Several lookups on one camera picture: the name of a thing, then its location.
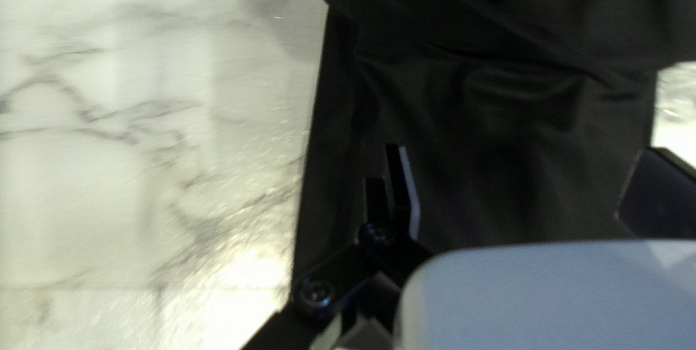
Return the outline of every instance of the black metal bracket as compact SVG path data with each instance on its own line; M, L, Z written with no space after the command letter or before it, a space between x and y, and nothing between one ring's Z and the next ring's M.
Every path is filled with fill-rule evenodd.
M354 244L299 278L283 310L244 350L307 350L337 314L345 333L358 310L392 330L400 289L432 255L414 240L420 209L406 150L395 144L385 150L389 183L365 179L367 220Z

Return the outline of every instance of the black cloth bag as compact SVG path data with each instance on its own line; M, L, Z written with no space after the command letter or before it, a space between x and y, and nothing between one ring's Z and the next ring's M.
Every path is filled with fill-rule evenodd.
M696 0L325 1L295 276L352 242L384 143L432 252L633 237L615 211Z

